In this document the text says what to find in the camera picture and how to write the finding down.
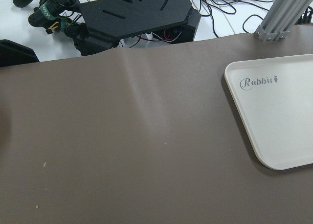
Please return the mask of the cream rectangular tray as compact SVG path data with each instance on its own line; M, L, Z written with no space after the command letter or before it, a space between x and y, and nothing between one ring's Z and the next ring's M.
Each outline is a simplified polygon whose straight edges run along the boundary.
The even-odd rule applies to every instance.
M239 61L224 78L258 160L273 170L313 162L313 56Z

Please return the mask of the black plate stand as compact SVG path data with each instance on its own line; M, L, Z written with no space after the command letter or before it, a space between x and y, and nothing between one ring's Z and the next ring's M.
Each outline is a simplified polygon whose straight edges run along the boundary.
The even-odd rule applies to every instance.
M191 42L201 19L190 0L94 0L80 10L84 22L75 28L73 42L83 56L145 33L175 44Z

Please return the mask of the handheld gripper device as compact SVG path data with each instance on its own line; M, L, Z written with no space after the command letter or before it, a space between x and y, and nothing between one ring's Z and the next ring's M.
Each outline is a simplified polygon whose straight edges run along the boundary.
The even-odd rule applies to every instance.
M32 1L13 0L13 4L24 8ZM28 22L33 27L43 27L47 34L63 32L74 38L86 29L83 22L78 22L81 17L79 0L40 0L39 6L28 17Z

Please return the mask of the aluminium frame post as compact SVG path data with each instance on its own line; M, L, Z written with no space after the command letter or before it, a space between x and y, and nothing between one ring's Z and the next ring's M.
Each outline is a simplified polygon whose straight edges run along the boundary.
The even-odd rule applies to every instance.
M313 0L275 0L254 32L262 42L284 39Z

